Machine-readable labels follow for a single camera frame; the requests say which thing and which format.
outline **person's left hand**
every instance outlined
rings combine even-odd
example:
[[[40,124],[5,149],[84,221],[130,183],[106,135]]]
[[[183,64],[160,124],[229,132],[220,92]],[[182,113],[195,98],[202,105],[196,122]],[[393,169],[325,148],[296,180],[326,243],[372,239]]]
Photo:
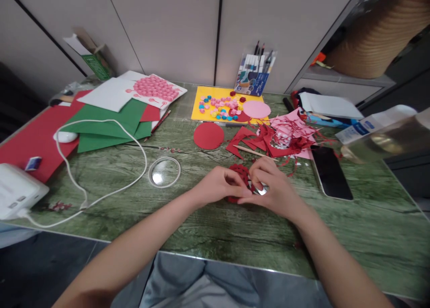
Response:
[[[201,206],[214,203],[227,196],[252,196],[252,192],[246,187],[238,173],[221,166],[212,169],[191,192],[199,199]]]

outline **white cable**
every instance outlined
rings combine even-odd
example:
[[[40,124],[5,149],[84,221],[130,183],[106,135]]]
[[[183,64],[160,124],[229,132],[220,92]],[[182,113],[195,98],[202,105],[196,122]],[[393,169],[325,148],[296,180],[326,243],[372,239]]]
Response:
[[[136,142],[137,143],[137,145],[140,147],[140,149],[142,150],[142,152],[143,152],[143,157],[145,158],[145,168],[143,169],[143,172],[140,174],[140,176],[134,181],[134,182],[132,182],[132,183],[130,183],[130,184],[128,184],[127,186],[125,186],[125,187],[123,187],[123,188],[120,188],[120,189],[118,189],[118,190],[116,190],[116,191],[114,191],[114,192],[112,192],[112,193],[109,193],[109,194],[107,194],[107,195],[105,195],[105,196],[103,196],[103,197],[100,197],[98,200],[96,200],[96,201],[94,201],[93,203],[91,203],[91,204],[88,204],[88,196],[87,196],[87,193],[86,193],[86,190],[84,189],[84,188],[82,188],[81,186],[79,186],[78,185],[78,183],[75,181],[75,179],[73,178],[73,176],[72,176],[72,172],[70,171],[70,165],[69,165],[69,162],[68,162],[68,160],[67,160],[67,158],[63,155],[63,153],[61,152],[61,148],[60,148],[60,143],[58,142],[58,132],[61,130],[61,129],[63,129],[63,128],[66,128],[66,127],[68,127],[68,126],[70,126],[70,125],[72,125],[72,124],[77,124],[77,123],[80,123],[80,122],[107,122],[107,121],[113,121],[113,122],[115,122],[117,125],[119,125],[120,127],[121,127],[121,129],[122,130],[124,130],[124,132],[128,135],[128,136],[130,136],[130,138],[132,138],[133,140],[134,140],[134,142]],[[94,206],[95,204],[97,204],[98,202],[100,202],[102,199],[105,199],[106,197],[109,197],[109,196],[111,196],[111,195],[113,195],[113,194],[116,194],[116,193],[118,193],[118,192],[120,192],[120,191],[123,191],[124,189],[127,189],[128,187],[130,187],[131,185],[133,185],[133,184],[135,184],[139,179],[141,179],[142,177],[143,177],[143,175],[145,174],[145,172],[146,172],[146,166],[147,166],[147,159],[146,159],[146,153],[145,153],[145,151],[143,150],[143,147],[142,147],[142,145],[131,135],[131,134],[129,134],[128,132],[127,132],[127,130],[118,122],[118,121],[116,121],[116,120],[113,120],[113,119],[108,119],[108,120],[79,120],[79,121],[74,121],[74,122],[71,122],[71,123],[69,123],[69,124],[65,124],[64,126],[62,126],[62,127],[60,127],[56,132],[55,132],[55,135],[56,135],[56,143],[57,143],[57,149],[58,149],[58,152],[60,153],[60,155],[61,155],[61,157],[64,159],[64,161],[66,162],[66,166],[67,166],[67,172],[68,172],[68,174],[69,174],[69,177],[70,177],[70,179],[71,179],[71,181],[73,182],[73,184],[78,188],[78,189],[80,189],[80,190],[82,190],[83,191],[83,193],[84,193],[84,196],[85,196],[85,200],[84,200],[84,202],[81,204],[81,207],[80,207],[80,209],[79,209],[79,212],[77,212],[77,213],[75,213],[75,214],[73,214],[72,216],[70,216],[70,217],[68,217],[68,218],[66,218],[66,219],[64,219],[64,220],[62,220],[62,221],[59,221],[59,222],[57,222],[57,223],[54,223],[54,224],[51,224],[51,225],[41,225],[41,224],[39,224],[39,223],[37,223],[37,222],[35,222],[31,217],[30,217],[30,215],[28,214],[28,211],[22,211],[22,214],[21,214],[21,216],[22,217],[25,217],[26,219],[28,219],[31,223],[33,223],[35,226],[37,226],[37,227],[41,227],[41,228],[50,228],[50,227],[54,227],[54,226],[57,226],[57,225],[60,225],[60,224],[62,224],[62,223],[64,223],[64,222],[66,222],[66,221],[68,221],[68,220],[71,220],[71,219],[73,219],[74,217],[76,217],[76,216],[78,216],[80,213],[83,213],[83,209],[87,209],[87,208],[90,208],[91,206]]]
[[[166,186],[159,186],[159,185],[157,185],[157,184],[153,181],[153,179],[152,179],[152,171],[154,170],[154,167],[155,167],[157,164],[159,164],[160,162],[162,162],[163,160],[172,160],[173,162],[175,162],[175,163],[176,163],[176,165],[178,165],[178,169],[179,169],[179,171],[178,171],[178,176],[176,176],[175,180],[174,180],[174,181],[172,181],[169,185],[166,185]],[[179,164],[179,161],[177,161],[176,159],[174,159],[174,158],[172,158],[172,157],[161,157],[161,158],[158,158],[157,160],[155,160],[155,161],[152,163],[152,165],[149,167],[149,170],[148,170],[148,178],[149,178],[149,182],[150,182],[150,184],[151,184],[152,186],[155,186],[155,187],[157,187],[157,188],[167,188],[167,187],[172,186],[174,183],[176,183],[176,182],[178,181],[178,179],[179,179],[179,176],[180,176],[180,175],[181,175],[181,165]]]

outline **black phone screen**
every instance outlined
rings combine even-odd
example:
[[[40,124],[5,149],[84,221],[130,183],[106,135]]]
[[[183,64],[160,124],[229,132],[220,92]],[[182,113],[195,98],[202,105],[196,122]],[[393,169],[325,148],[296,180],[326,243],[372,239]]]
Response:
[[[311,146],[321,186],[327,196],[353,200],[353,195],[332,148]]]

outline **yellow paper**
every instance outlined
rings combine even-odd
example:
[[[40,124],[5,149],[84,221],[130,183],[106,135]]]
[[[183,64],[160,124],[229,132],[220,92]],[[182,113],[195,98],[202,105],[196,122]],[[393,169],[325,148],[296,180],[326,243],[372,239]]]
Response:
[[[215,109],[214,106],[211,105],[211,102],[209,101],[209,103],[205,103],[205,105],[209,105],[209,109],[206,110],[205,109],[205,113],[201,113],[198,106],[200,101],[202,100],[202,96],[207,97],[208,95],[210,95],[213,98],[216,99],[221,99],[221,98],[226,98],[230,96],[230,92],[233,91],[233,89],[223,89],[223,88],[215,88],[215,87],[208,87],[208,86],[199,86],[197,87],[197,94],[196,94],[196,99],[194,101],[194,106],[193,106],[193,113],[191,115],[191,119],[193,120],[200,120],[200,121],[216,121],[216,122],[230,122],[230,123],[248,123],[248,122],[239,122],[239,121],[228,121],[228,120],[223,120],[223,119],[214,119],[211,116],[212,111]],[[263,97],[257,97],[254,95],[246,95],[246,94],[238,94],[236,93],[236,95],[234,97],[231,97],[232,100],[235,98],[237,99],[237,102],[239,105],[243,105],[242,102],[239,102],[239,99],[241,97],[245,97],[247,101],[261,101],[264,102]],[[229,107],[220,107],[219,109],[225,109],[225,111],[230,110]],[[264,119],[261,120],[265,120],[265,121],[269,121],[269,118],[266,117]],[[251,119],[251,123],[252,124],[257,124],[258,120],[257,119]]]

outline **red pencil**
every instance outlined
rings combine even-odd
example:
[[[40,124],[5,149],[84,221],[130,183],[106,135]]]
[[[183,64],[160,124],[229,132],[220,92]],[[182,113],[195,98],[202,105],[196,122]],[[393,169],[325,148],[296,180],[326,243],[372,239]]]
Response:
[[[163,123],[164,120],[166,120],[167,116],[170,114],[171,110],[167,111],[165,115],[163,115],[163,117],[161,118],[161,120],[156,124],[156,126],[154,127],[154,129],[152,129],[151,131],[151,136],[152,134],[157,130],[157,128],[160,126],[160,124]],[[143,142],[148,141],[150,137],[146,137],[145,140]]]

